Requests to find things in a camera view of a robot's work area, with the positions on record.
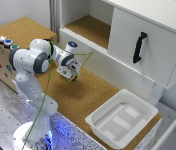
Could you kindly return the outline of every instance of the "white cabinet door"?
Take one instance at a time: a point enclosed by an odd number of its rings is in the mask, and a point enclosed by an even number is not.
[[[141,60],[134,64],[133,56],[141,32],[147,37],[142,40]],[[176,65],[176,33],[115,8],[108,54],[167,86]]]

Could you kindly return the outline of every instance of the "cabinet door handle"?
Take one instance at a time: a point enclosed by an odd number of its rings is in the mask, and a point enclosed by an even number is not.
[[[134,64],[141,60],[141,57],[139,57],[139,53],[140,53],[140,50],[141,50],[142,40],[146,37],[147,37],[147,34],[144,33],[144,32],[141,32],[141,36],[137,40],[135,53],[134,53],[134,56],[133,56],[133,63]]]

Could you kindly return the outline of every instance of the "white circular base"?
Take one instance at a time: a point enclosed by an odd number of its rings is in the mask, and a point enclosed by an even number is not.
[[[22,137],[25,135],[25,133],[27,132],[27,130],[30,128],[31,125],[32,122],[25,123],[14,132],[12,137],[13,150],[36,150],[36,148],[30,149],[27,146],[23,148],[24,142],[22,140]]]

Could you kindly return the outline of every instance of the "empty white tray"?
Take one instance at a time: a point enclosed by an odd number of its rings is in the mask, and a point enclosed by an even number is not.
[[[85,120],[110,147],[123,149],[157,113],[157,108],[123,89]]]

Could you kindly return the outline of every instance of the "white robotic arm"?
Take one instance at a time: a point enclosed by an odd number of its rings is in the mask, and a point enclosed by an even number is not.
[[[34,73],[45,73],[49,67],[49,61],[53,59],[59,65],[57,71],[64,77],[75,81],[79,75],[81,64],[76,60],[74,54],[72,54],[76,53],[77,44],[69,42],[66,51],[69,53],[51,43],[49,45],[46,40],[35,39],[31,42],[29,50],[13,49],[10,52],[10,64],[12,68],[17,71],[15,79],[17,89],[25,95],[27,102],[34,106],[37,111],[41,108],[44,93]],[[51,130],[50,115],[53,115],[57,111],[57,108],[57,102],[51,97],[46,96],[41,113],[28,138],[28,148],[37,150],[36,143],[43,143],[45,136],[47,135],[48,137],[48,133]],[[30,129],[23,137],[24,140],[27,138],[29,132]]]

